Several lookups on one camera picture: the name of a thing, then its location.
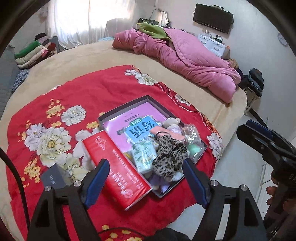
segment plush toy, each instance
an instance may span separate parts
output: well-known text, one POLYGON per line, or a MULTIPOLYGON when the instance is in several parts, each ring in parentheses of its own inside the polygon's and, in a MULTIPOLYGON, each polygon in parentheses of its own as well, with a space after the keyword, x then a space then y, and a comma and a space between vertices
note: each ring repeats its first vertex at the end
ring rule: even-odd
POLYGON ((168 118, 163 122, 163 126, 169 131, 182 135, 182 130, 178 125, 179 123, 180 123, 180 118, 176 118, 176 119, 168 118))
POLYGON ((167 129, 171 125, 178 125, 180 123, 180 118, 168 118, 163 122, 163 126, 167 129))

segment pink comforter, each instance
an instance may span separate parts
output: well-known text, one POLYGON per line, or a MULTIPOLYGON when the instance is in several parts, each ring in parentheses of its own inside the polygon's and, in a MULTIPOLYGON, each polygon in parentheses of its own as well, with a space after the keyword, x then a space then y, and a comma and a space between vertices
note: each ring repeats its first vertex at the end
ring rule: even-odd
POLYGON ((134 29, 116 34, 113 47, 158 58, 165 67, 208 88, 221 100, 230 103, 236 84, 241 80, 237 71, 206 49, 195 36, 178 29, 165 31, 172 39, 175 50, 165 41, 153 39, 134 29))

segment white dresser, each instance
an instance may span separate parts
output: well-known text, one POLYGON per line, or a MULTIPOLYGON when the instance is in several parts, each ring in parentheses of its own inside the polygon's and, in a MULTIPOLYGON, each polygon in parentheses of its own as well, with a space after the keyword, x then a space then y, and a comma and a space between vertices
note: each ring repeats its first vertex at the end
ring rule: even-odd
POLYGON ((228 48, 225 45, 209 37, 202 36, 199 34, 197 38, 209 51, 213 52, 219 58, 224 57, 228 52, 228 48))

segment white tile floor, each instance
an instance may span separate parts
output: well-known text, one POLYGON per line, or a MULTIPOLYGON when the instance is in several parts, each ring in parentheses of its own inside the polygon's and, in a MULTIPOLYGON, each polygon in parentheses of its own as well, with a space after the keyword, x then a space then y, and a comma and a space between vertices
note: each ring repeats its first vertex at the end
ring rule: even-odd
MULTIPOLYGON (((239 125, 245 124, 250 118, 243 116, 239 125)), ((222 158, 217 164, 214 175, 211 179, 219 181, 223 186, 238 187, 245 184, 249 187, 255 197, 262 173, 264 161, 262 156, 238 140, 236 134, 233 135, 230 143, 225 149, 222 158)), ((222 239, 229 213, 230 205, 225 205, 221 224, 216 239, 222 239)), ((179 218, 168 227, 185 233, 190 239, 194 236, 197 227, 204 214, 204 209, 200 205, 193 205, 183 211, 179 218)))

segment television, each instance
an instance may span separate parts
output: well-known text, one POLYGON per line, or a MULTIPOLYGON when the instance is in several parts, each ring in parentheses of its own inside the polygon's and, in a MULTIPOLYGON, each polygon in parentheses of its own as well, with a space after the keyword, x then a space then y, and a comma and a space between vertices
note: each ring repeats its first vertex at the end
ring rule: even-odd
POLYGON ((216 7, 196 4, 193 21, 228 34, 233 24, 233 14, 216 7))

